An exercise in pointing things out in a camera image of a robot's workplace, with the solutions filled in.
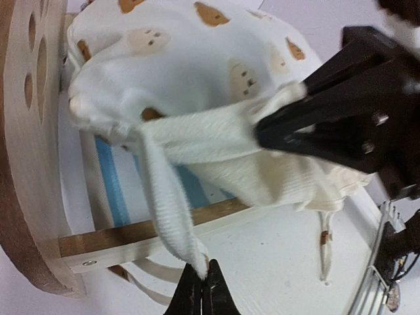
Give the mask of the wooden pet bed frame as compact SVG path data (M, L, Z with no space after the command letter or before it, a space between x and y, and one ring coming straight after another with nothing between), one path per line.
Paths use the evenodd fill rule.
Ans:
M80 298L83 273L162 244L150 221L70 234L58 155L66 10L65 1L1 2L1 247L34 287Z

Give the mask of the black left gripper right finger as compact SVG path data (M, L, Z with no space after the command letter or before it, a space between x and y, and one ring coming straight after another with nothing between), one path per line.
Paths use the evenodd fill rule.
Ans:
M217 260L209 261L207 277L203 282L204 315L240 315Z

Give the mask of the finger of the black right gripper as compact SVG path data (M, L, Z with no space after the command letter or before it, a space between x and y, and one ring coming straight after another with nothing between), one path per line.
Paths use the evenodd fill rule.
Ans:
M304 82L309 95L326 92L381 95L397 92L392 62L380 54L373 54L350 64L333 64L330 60Z
M308 95L262 119L255 128L259 145L353 168L358 140L346 95Z

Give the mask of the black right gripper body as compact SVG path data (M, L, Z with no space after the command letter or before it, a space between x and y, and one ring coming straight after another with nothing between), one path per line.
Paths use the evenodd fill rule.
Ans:
M343 28L355 51L346 100L358 153L351 166L378 173L392 199L419 198L419 59L371 26Z

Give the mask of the bear print cushion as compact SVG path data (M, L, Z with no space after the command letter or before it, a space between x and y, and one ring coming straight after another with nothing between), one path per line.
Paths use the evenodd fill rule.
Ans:
M303 99L305 78L322 64L299 30L228 1L94 1L67 39L71 118L141 156L154 228L173 256L208 275L175 172L184 165L248 206L318 212L320 280L329 285L333 215L369 177L261 148L253 131Z

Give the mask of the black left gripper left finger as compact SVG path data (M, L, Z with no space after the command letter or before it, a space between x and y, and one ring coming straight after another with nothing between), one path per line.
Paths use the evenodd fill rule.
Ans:
M201 314L201 279L190 264L186 264L167 308L167 315Z

